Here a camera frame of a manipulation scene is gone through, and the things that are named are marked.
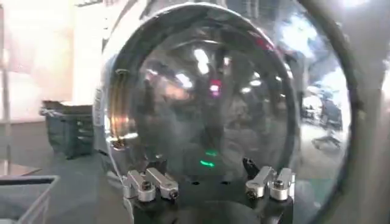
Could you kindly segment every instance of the reflective dome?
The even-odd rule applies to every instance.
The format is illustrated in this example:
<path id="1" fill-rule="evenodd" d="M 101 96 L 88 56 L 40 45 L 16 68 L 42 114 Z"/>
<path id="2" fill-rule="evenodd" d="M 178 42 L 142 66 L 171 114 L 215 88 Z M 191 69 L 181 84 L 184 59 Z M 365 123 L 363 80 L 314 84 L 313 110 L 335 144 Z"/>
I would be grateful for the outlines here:
<path id="1" fill-rule="evenodd" d="M 294 1 L 223 2 L 152 1 L 113 33 L 103 70 L 110 156 L 120 177 L 155 167 L 175 179 L 178 216 L 194 202 L 229 201 L 256 217 L 236 192 L 263 166 L 289 167 L 294 221 L 306 223 L 349 144 L 338 55 Z"/>
<path id="2" fill-rule="evenodd" d="M 232 181 L 253 175 L 248 163 L 290 166 L 299 140 L 291 73 L 260 29 L 216 6 L 187 5 L 136 35 L 144 38 L 124 47 L 136 58 L 121 61 L 111 108 L 131 169 L 166 161 L 181 180 Z"/>

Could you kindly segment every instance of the plastic crate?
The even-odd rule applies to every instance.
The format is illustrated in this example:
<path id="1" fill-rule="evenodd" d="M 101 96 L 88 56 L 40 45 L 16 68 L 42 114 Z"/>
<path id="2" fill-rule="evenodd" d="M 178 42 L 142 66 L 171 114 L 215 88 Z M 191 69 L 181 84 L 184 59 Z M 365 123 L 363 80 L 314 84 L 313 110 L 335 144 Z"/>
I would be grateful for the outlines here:
<path id="1" fill-rule="evenodd" d="M 44 224 L 57 176 L 0 178 L 0 223 Z"/>
<path id="2" fill-rule="evenodd" d="M 40 114 L 46 117 L 49 143 L 55 153 L 67 159 L 93 152 L 93 119 L 91 105 L 70 105 L 43 101 Z"/>

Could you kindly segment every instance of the silver bracket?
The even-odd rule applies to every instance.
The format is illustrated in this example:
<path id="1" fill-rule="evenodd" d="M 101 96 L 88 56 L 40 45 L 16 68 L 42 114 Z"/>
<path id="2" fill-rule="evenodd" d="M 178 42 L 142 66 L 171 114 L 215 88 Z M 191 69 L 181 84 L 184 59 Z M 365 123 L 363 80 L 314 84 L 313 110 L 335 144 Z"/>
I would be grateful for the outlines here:
<path id="1" fill-rule="evenodd" d="M 122 185 L 122 192 L 124 198 L 132 198 L 137 195 L 135 195 L 134 191 L 132 190 L 131 184 L 127 176 L 122 176 L 123 185 Z"/>
<path id="2" fill-rule="evenodd" d="M 250 199 L 261 198 L 264 196 L 264 189 L 268 181 L 272 180 L 276 175 L 273 168 L 264 166 L 253 180 L 247 181 L 245 184 L 246 194 Z"/>
<path id="3" fill-rule="evenodd" d="M 128 172 L 127 180 L 133 190 L 131 196 L 137 196 L 139 201 L 150 202 L 156 197 L 156 187 L 151 182 L 146 181 L 138 171 Z"/>
<path id="4" fill-rule="evenodd" d="M 278 201 L 285 201 L 291 193 L 294 195 L 294 191 L 290 190 L 291 187 L 294 187 L 294 184 L 292 184 L 293 181 L 295 183 L 295 174 L 291 169 L 283 168 L 278 178 L 270 182 L 269 195 L 271 198 Z"/>
<path id="5" fill-rule="evenodd" d="M 176 181 L 168 179 L 156 168 L 151 167 L 146 169 L 145 179 L 160 189 L 162 198 L 175 200 L 179 196 L 179 184 Z"/>

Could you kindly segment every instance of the hex bolt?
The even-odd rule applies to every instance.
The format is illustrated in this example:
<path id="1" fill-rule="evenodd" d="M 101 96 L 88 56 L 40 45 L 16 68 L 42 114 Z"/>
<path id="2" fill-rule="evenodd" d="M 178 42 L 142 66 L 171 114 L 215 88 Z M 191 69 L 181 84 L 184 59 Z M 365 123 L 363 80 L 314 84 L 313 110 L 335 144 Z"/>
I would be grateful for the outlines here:
<path id="1" fill-rule="evenodd" d="M 257 194 L 256 194 L 256 192 L 255 192 L 254 190 L 249 190 L 249 191 L 247 191 L 247 192 L 246 192 L 246 195 L 248 196 L 248 198 L 249 198 L 250 200 L 254 200 L 254 199 L 257 198 Z"/>
<path id="2" fill-rule="evenodd" d="M 152 184 L 149 181 L 144 181 L 142 183 L 141 188 L 142 188 L 142 191 L 149 191 L 150 189 L 152 189 Z"/>
<path id="3" fill-rule="evenodd" d="M 276 188 L 278 188 L 278 189 L 281 189 L 281 188 L 283 188 L 283 181 L 282 180 L 275 180 L 274 181 L 274 186 L 276 187 Z"/>
<path id="4" fill-rule="evenodd" d="M 172 199 L 172 200 L 176 200 L 177 197 L 179 196 L 179 192 L 177 190 L 171 190 L 169 192 L 169 197 Z"/>

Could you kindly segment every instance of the gray floor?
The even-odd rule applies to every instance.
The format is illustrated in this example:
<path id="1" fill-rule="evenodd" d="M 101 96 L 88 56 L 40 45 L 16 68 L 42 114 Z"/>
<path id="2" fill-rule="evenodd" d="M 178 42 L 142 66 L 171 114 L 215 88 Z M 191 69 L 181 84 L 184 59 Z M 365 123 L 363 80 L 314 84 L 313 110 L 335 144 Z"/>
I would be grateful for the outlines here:
<path id="1" fill-rule="evenodd" d="M 3 131 L 4 126 L 0 125 L 0 159 L 4 158 Z M 305 133 L 314 135 L 316 130 L 311 128 Z M 118 191 L 114 191 L 103 176 L 98 154 L 73 160 L 66 160 L 63 155 L 54 154 L 48 143 L 44 122 L 13 125 L 12 135 L 14 163 L 41 168 L 34 175 L 60 176 L 60 181 L 51 194 L 49 224 L 105 224 L 113 220 L 117 224 L 129 223 Z M 326 180 L 334 175 L 338 169 L 336 158 L 340 158 L 341 155 L 325 155 L 311 147 L 307 148 L 302 152 L 304 163 L 299 176 L 302 179 L 312 179 L 309 188 L 314 191 L 314 195 L 321 198 L 322 194 L 328 191 L 326 188 L 330 187 L 328 181 L 324 182 L 321 179 Z M 301 184 L 302 192 L 307 191 L 306 185 Z M 300 191 L 300 188 L 298 184 L 296 191 Z"/>
<path id="2" fill-rule="evenodd" d="M 12 135 L 14 163 L 41 168 L 34 175 L 60 176 L 52 191 L 48 223 L 96 223 L 101 173 L 97 154 L 74 160 L 53 154 L 43 122 L 13 125 Z M 0 158 L 4 158 L 1 137 L 0 149 Z"/>

